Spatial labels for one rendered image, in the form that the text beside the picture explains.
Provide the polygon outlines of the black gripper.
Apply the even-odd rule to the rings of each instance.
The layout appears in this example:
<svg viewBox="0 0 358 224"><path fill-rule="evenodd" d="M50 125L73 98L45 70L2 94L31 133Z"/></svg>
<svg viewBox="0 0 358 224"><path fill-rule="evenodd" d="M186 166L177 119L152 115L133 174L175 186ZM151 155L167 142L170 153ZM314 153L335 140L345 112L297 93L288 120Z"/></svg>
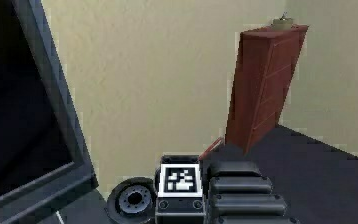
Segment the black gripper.
<svg viewBox="0 0 358 224"><path fill-rule="evenodd" d="M155 202L153 180L133 177L112 190L106 213L112 224L155 224Z"/></svg>

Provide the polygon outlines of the red-brown flat strip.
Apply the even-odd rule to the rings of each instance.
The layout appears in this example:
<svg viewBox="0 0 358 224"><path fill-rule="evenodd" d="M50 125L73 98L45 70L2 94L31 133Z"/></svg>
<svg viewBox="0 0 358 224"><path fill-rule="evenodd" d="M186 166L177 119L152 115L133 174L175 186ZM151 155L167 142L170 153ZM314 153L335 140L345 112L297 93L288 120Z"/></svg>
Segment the red-brown flat strip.
<svg viewBox="0 0 358 224"><path fill-rule="evenodd" d="M224 138L218 137L202 154L199 155L198 160L204 159L210 152L215 150L217 147L224 144Z"/></svg>

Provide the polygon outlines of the black television set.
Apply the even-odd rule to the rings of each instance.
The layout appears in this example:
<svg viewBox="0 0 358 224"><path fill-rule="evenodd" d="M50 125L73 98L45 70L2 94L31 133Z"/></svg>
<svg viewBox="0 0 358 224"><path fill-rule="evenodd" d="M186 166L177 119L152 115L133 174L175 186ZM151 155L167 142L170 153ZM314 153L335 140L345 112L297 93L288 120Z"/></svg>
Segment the black television set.
<svg viewBox="0 0 358 224"><path fill-rule="evenodd" d="M37 224L97 185L41 0L0 0L0 224Z"/></svg>

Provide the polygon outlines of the red-brown chest of drawers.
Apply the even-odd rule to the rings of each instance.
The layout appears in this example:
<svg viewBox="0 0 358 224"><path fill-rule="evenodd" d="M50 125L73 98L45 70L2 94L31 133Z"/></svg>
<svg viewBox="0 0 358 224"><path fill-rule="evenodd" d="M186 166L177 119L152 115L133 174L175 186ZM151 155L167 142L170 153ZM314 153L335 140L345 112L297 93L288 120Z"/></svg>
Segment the red-brown chest of drawers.
<svg viewBox="0 0 358 224"><path fill-rule="evenodd" d="M240 34L225 142L248 152L277 124L308 27Z"/></svg>

